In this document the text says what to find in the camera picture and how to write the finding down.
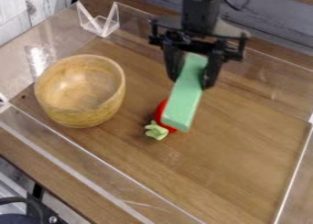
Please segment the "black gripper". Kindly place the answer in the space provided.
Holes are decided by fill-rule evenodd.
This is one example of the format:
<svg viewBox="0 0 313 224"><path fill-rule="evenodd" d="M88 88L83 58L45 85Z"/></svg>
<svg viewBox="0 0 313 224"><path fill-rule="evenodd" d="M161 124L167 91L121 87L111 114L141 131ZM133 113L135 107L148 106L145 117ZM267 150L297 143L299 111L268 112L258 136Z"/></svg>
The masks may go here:
<svg viewBox="0 0 313 224"><path fill-rule="evenodd" d="M220 19L208 34L183 29L178 17L153 17L149 20L149 44L163 49L165 74L171 81L176 81L182 71L183 51L207 55L200 79L203 90L215 85L222 63L243 59L247 41L248 31Z"/></svg>

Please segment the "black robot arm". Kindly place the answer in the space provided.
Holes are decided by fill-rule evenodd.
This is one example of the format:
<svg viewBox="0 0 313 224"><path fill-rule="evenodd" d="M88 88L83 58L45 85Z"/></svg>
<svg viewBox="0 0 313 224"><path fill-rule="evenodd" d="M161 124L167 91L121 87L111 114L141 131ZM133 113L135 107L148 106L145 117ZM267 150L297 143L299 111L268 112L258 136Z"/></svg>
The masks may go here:
<svg viewBox="0 0 313 224"><path fill-rule="evenodd" d="M148 42L163 51L165 74L176 81L186 63L184 53L207 57L199 77L200 88L210 89L222 64L243 59L250 33L220 19L220 0L182 0L179 16L149 20Z"/></svg>

